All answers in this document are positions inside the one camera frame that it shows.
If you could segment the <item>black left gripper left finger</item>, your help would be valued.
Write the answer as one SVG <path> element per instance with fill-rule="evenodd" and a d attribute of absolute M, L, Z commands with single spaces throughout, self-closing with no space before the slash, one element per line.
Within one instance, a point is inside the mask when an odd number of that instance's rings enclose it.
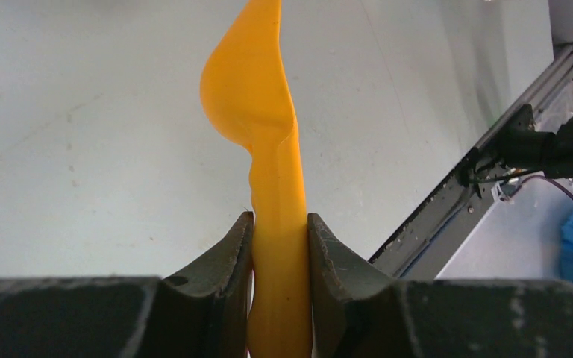
<path fill-rule="evenodd" d="M 0 357 L 245 357 L 253 224 L 165 278 L 0 279 Z"/>

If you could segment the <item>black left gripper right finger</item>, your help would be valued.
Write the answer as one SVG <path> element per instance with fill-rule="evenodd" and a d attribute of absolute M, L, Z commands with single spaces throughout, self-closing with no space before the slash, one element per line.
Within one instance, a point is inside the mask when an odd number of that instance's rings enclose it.
<path fill-rule="evenodd" d="M 404 280 L 307 218 L 317 357 L 573 357 L 573 285 Z"/>

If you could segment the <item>yellow plastic food scoop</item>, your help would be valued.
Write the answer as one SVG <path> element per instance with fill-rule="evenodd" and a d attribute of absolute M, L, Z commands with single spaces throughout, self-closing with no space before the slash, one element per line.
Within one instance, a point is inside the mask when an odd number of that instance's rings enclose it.
<path fill-rule="evenodd" d="M 200 80 L 212 126 L 251 156 L 253 357 L 312 353 L 307 205 L 298 123 L 280 50 L 281 3 L 249 1 Z"/>

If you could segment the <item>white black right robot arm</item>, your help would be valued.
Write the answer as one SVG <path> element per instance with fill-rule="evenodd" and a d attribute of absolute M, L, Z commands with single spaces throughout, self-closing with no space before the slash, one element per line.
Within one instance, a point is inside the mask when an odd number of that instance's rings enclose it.
<path fill-rule="evenodd" d="M 511 168 L 543 172 L 551 179 L 573 178 L 573 117 L 555 133 L 510 129 L 495 149 Z"/>

